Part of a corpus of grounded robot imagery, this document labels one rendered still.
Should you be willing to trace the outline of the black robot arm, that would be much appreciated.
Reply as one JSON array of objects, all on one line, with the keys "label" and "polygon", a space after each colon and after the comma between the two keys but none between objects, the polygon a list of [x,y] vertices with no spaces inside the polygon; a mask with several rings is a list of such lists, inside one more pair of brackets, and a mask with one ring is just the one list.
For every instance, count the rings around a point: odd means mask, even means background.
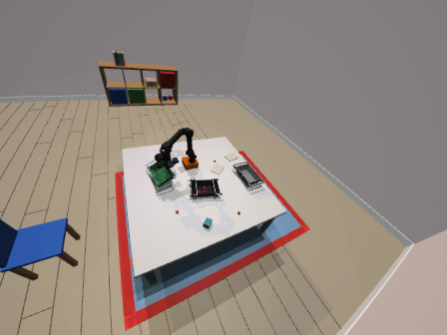
[{"label": "black robot arm", "polygon": [[[195,163],[195,158],[197,157],[193,151],[193,142],[192,142],[192,136],[194,135],[194,131],[190,128],[182,128],[178,129],[178,131],[168,140],[161,144],[161,147],[159,149],[159,153],[155,155],[155,159],[157,162],[168,159],[171,157],[170,152],[172,152],[171,148],[173,147],[173,144],[182,136],[186,135],[187,137],[187,146],[188,149],[186,150],[186,155],[190,157],[189,162]],[[162,151],[163,150],[163,151]],[[176,163],[172,160],[166,160],[165,165],[167,165],[168,168],[172,168]]]}]

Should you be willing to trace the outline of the teal cube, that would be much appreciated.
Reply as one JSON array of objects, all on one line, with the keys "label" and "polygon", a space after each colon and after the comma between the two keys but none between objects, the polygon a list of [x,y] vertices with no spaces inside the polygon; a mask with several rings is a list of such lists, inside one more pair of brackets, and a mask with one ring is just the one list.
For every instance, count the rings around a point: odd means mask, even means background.
[{"label": "teal cube", "polygon": [[206,220],[205,220],[205,222],[204,222],[204,225],[203,225],[203,227],[205,227],[205,228],[209,229],[209,228],[210,228],[210,226],[211,226],[211,224],[212,224],[212,222],[213,222],[213,220],[212,220],[212,219],[206,218]]}]

